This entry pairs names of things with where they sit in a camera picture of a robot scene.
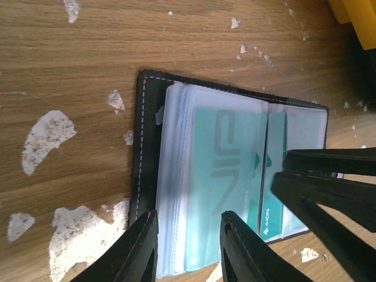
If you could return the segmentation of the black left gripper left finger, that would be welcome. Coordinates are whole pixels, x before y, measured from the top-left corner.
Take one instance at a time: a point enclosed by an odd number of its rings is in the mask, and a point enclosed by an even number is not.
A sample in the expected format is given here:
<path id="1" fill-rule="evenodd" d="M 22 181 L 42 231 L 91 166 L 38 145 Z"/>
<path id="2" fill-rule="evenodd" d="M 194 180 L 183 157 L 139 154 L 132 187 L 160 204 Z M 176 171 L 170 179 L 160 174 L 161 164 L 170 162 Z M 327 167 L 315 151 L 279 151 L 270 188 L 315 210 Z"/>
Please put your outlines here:
<path id="1" fill-rule="evenodd" d="M 155 281 L 158 231 L 157 211 L 143 213 L 108 251 L 72 280 Z"/>

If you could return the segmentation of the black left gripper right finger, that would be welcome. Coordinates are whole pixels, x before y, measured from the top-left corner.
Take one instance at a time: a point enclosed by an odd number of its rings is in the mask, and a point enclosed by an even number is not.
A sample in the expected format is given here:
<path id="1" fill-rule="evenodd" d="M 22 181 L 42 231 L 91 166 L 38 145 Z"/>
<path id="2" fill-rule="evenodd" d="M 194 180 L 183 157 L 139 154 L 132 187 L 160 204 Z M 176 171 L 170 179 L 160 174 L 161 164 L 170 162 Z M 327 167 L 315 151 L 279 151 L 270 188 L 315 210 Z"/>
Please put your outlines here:
<path id="1" fill-rule="evenodd" d="M 224 281 L 307 281 L 233 211 L 221 214 L 220 247 Z"/>

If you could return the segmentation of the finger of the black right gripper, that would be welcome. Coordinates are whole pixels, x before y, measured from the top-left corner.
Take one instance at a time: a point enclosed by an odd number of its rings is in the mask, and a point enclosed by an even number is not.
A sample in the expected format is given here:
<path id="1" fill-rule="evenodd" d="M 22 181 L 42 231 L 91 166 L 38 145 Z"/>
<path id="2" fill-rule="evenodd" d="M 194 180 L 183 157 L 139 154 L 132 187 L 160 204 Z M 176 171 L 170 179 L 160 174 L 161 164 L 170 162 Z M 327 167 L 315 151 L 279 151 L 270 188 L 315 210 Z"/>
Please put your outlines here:
<path id="1" fill-rule="evenodd" d="M 354 281 L 375 281 L 375 247 L 336 219 L 337 211 L 375 233 L 375 185 L 280 172 L 276 196 L 326 246 Z"/>
<path id="2" fill-rule="evenodd" d="M 375 176 L 375 148 L 289 150 L 283 161 L 283 170 Z"/>

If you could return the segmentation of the teal vip card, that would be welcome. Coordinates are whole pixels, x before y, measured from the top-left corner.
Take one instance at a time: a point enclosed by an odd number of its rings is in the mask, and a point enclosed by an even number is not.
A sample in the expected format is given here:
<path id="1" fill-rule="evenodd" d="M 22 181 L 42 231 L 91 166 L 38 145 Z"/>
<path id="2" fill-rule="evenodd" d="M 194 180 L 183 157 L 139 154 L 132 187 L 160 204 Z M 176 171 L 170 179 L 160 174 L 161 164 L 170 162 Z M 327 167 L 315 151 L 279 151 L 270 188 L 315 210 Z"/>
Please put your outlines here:
<path id="1" fill-rule="evenodd" d="M 287 146 L 287 115 L 274 112 L 268 116 L 266 162 L 260 236 L 268 241 L 281 234 L 283 203 L 276 196 L 276 177 L 283 171 Z"/>
<path id="2" fill-rule="evenodd" d="M 186 271 L 220 261 L 223 212 L 234 211 L 253 230 L 257 229 L 266 126 L 265 113 L 196 109 Z"/>

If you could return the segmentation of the black leather card holder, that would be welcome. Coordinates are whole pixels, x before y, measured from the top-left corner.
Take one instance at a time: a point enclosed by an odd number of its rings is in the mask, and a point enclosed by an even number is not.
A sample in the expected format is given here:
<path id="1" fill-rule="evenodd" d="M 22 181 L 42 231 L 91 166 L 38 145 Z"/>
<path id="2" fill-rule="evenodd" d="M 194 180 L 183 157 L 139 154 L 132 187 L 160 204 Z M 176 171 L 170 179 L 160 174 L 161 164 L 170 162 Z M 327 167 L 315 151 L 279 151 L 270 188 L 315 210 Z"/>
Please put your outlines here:
<path id="1" fill-rule="evenodd" d="M 157 278 L 219 262 L 227 210 L 266 243 L 306 233 L 271 182 L 288 150 L 325 147 L 328 114 L 315 103 L 141 71 L 129 220 L 157 211 Z"/>

